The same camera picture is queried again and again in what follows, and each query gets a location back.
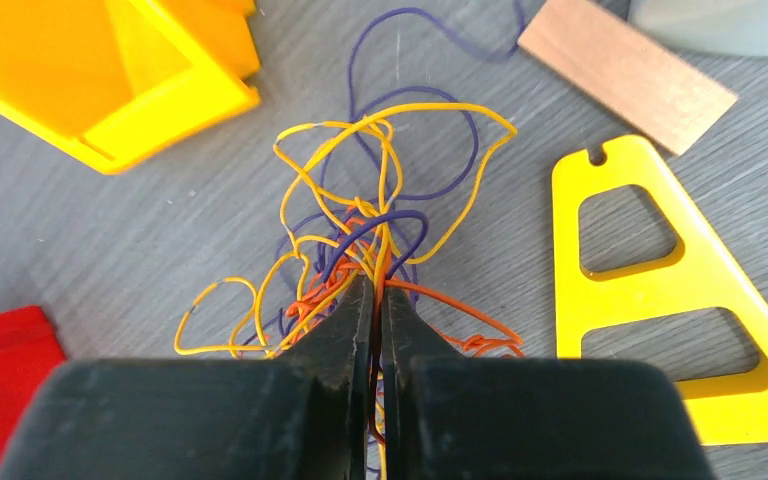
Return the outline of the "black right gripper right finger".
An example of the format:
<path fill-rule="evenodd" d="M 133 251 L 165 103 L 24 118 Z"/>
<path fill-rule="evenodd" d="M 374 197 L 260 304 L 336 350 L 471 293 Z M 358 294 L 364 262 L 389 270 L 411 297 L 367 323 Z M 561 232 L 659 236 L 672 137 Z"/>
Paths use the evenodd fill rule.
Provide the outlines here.
<path fill-rule="evenodd" d="M 471 358 L 389 288 L 381 305 L 391 479 L 710 479 L 683 402 L 625 360 Z"/>

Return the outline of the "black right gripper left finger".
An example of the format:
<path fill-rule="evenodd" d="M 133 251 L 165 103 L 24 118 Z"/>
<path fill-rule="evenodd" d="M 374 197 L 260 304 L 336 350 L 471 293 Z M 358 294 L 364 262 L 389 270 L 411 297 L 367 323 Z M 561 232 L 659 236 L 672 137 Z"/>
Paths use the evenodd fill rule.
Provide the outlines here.
<path fill-rule="evenodd" d="M 33 397 L 0 479 L 362 479 L 374 289 L 272 360 L 95 359 Z"/>

